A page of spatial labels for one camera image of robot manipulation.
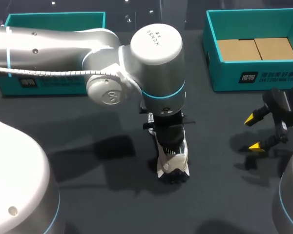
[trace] white sneaker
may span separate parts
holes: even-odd
[[[153,114],[149,113],[147,121],[154,122]],[[157,159],[157,176],[158,178],[164,177],[164,180],[170,183],[185,182],[189,176],[188,167],[188,146],[186,138],[184,138],[178,152],[173,152],[163,148],[157,138],[156,133],[152,128],[148,130],[152,134],[157,143],[159,156]]]

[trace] teal cardboard box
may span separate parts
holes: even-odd
[[[105,12],[64,12],[10,14],[4,26],[38,28],[58,31],[82,31],[105,28]],[[83,77],[36,78],[36,85],[24,87],[17,77],[0,77],[4,96],[85,95]]]
[[[202,42],[214,91],[293,87],[293,9],[207,11]]]

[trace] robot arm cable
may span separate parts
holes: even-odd
[[[13,75],[21,75],[21,76],[38,76],[38,77],[74,77],[74,76],[85,76],[85,75],[98,75],[98,76],[111,76],[117,77],[120,79],[125,78],[131,85],[133,85],[140,93],[141,88],[137,84],[137,82],[131,78],[129,75],[125,75],[119,69],[117,73],[103,72],[103,71],[66,71],[66,72],[51,72],[51,71],[33,71],[33,70],[20,70],[20,69],[12,69],[12,68],[2,68],[0,67],[0,73],[5,74],[13,74]]]

